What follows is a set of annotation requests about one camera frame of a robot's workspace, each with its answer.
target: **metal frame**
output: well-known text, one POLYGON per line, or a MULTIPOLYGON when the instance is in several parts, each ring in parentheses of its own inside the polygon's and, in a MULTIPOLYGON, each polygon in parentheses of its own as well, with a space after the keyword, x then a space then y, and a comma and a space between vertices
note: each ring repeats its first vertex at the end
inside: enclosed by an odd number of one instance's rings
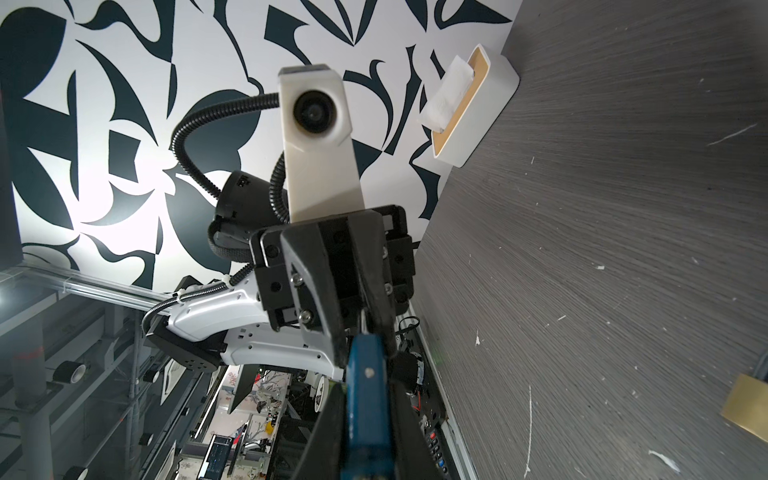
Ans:
POLYGON ((7 409, 0 407, 0 414, 15 416, 19 419, 30 415, 36 415, 38 412, 43 410, 43 408, 47 406, 48 403, 50 403, 51 400, 53 400, 53 398, 64 388, 62 384, 53 382, 46 382, 45 386, 47 388, 45 396, 39 399, 31 408, 7 409))
POLYGON ((16 406, 11 414, 18 417, 24 467, 29 480, 49 480, 53 476, 53 455, 48 403, 58 394, 48 391, 45 381, 43 325, 34 317, 12 332, 10 345, 16 406))
POLYGON ((21 266, 8 269, 4 274, 7 277, 0 280, 0 283, 26 280, 63 294, 74 293, 136 310, 149 310, 159 302, 170 298, 167 293, 154 292, 139 286, 121 285, 52 265, 42 267, 22 262, 21 266))
MULTIPOLYGON (((119 315, 119 311, 122 310, 121 306, 114 306, 115 309, 115 316, 119 315)), ((133 315, 134 320, 134 355, 133 355, 133 362, 131 363, 131 383, 128 386, 128 399, 131 402, 130 410, 127 411, 127 419, 128 421, 125 424, 125 458, 124 458, 124 469, 126 472, 130 474, 130 472, 133 470, 133 460, 135 456, 135 452, 137 450, 137 443, 138 438, 140 435, 139 432, 139 421, 140 421, 140 413, 139 413, 139 402, 138 399, 142 397, 142 395, 149 389, 152 384, 149 384, 147 388, 142 392, 139 393, 139 355, 141 354, 141 348, 139 348, 139 345, 141 344, 141 318, 137 315, 133 315)), ((126 414, 123 414, 120 418, 120 421, 122 422, 123 417, 125 417, 126 414)))
POLYGON ((125 420, 125 417, 129 414, 131 414, 134 410, 134 408, 138 405, 139 401, 141 400, 141 397, 144 396, 147 391, 149 391, 150 387, 152 385, 147 385, 144 387, 144 390, 138 393, 138 395, 135 395, 134 398, 131 400, 130 403, 128 403, 125 410, 120 414, 120 417, 118 420, 112 425, 112 427, 109 429, 107 434, 104 436, 104 438, 96 445, 96 448, 94 451, 88 456, 88 459, 85 461, 85 463, 82 465, 85 468, 88 468, 88 466, 96 459, 96 455, 101 451, 102 448, 104 448, 104 445, 107 445, 107 442, 109 439, 112 438, 112 435, 117 431, 117 429, 122 425, 123 420, 125 420))
POLYGON ((49 296, 46 296, 43 300, 38 301, 34 305, 31 305, 29 308, 21 311, 20 313, 17 313, 16 315, 7 319, 3 323, 0 323, 0 336, 5 335, 6 333, 10 332, 17 326, 20 326, 27 320, 31 319, 32 317, 38 315, 39 313, 42 313, 43 310, 47 309, 57 301, 58 301, 58 294, 53 293, 49 296))
POLYGON ((61 396, 56 396, 53 398, 50 405, 52 407, 51 434, 56 433, 67 422, 67 419, 69 419, 69 417, 74 412, 76 412, 78 408, 80 408, 80 405, 82 405, 82 403, 91 396, 91 394, 109 377, 109 375, 112 374, 114 369, 120 365, 120 363, 122 363, 123 360, 125 360, 128 357, 128 354, 131 352, 131 348, 125 349, 122 353, 114 358, 114 361, 111 365, 109 365, 106 369, 103 369, 100 373, 98 373, 97 376, 92 373, 91 376, 86 378, 84 381, 76 383, 69 388, 65 387, 61 396), (73 389, 74 392, 69 396, 66 396, 66 398, 63 398, 65 392, 71 391, 70 388, 73 389), (62 397, 62 400, 57 406, 55 406, 55 403, 60 397, 62 397))
MULTIPOLYGON (((406 315, 417 316, 415 310, 413 309, 413 305, 409 307, 406 315)), ((440 379, 439 371, 435 365, 435 360, 432 358, 432 352, 429 350, 429 345, 424 338, 424 332, 422 331, 421 326, 416 327, 416 332, 422 341, 425 357, 429 362, 430 368, 432 368, 432 373, 434 374, 433 376, 437 382, 437 388, 440 391, 440 396, 442 397, 443 405, 445 406, 447 419, 442 423, 440 428, 443 435, 445 436, 445 443, 448 445, 448 448, 451 451, 451 455, 455 460, 458 476, 461 477, 461 480, 478 480, 475 464, 472 462, 472 458, 469 456, 467 444, 464 441, 464 437, 458 428, 458 424, 456 423, 456 415, 453 413, 453 409, 448 402, 448 396, 445 394, 445 387, 443 386, 442 380, 440 379)))
POLYGON ((161 447, 165 444, 168 436, 173 432, 174 428, 176 427, 176 424, 179 422, 179 419, 182 416, 181 415, 182 408, 186 404, 188 404, 190 397, 192 396, 194 391, 197 389, 197 386, 200 384, 200 380, 204 377, 205 374, 203 372, 196 372, 194 375, 196 376, 195 379, 191 380, 187 385, 187 388, 184 390, 184 394, 182 395, 182 401, 176 405, 173 413, 168 418, 163 429, 160 431, 160 438, 155 439, 152 442, 152 448, 147 454, 147 458, 141 464, 141 470, 139 471, 139 474, 138 474, 138 478, 140 480, 145 480, 147 478, 147 474, 151 470, 152 465, 154 464, 154 461, 157 459, 158 454, 161 450, 161 447))

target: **wall mural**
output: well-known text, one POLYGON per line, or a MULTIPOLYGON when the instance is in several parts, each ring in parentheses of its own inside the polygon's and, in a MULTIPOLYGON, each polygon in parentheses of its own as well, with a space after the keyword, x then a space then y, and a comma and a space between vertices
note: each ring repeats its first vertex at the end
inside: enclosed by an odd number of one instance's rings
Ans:
MULTIPOLYGON (((25 260, 157 291, 239 266, 213 255, 214 199, 168 150, 187 113, 277 91, 281 67, 343 76, 366 205, 399 204, 420 240, 450 166, 418 120, 443 65, 501 51, 521 0, 4 0, 0 86, 25 260)), ((277 110, 187 142, 219 187, 268 180, 277 110)))

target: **blue handle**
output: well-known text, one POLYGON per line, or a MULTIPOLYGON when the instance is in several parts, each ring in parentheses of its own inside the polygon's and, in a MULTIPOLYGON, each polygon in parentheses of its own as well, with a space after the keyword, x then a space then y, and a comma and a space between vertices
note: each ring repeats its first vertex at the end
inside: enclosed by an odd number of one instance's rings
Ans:
POLYGON ((349 429, 341 479, 394 478, 386 355, 379 336, 354 338, 346 380, 349 429))

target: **gray table surface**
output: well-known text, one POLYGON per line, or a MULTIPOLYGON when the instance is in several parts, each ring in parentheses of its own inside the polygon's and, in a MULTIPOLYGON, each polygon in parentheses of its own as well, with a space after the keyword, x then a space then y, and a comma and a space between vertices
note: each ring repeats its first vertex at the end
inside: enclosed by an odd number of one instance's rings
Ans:
POLYGON ((523 2, 416 254, 480 478, 768 478, 719 416, 768 347, 765 4, 523 2))

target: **tissue box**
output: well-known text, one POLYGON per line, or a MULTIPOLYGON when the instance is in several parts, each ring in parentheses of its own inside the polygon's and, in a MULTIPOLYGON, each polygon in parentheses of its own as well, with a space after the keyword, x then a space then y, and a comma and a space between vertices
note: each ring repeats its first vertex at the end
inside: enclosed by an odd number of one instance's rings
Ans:
POLYGON ((438 160, 461 167, 504 110, 520 85, 520 77, 499 54, 478 45, 469 57, 475 79, 451 117, 448 127, 432 132, 432 153, 438 160))

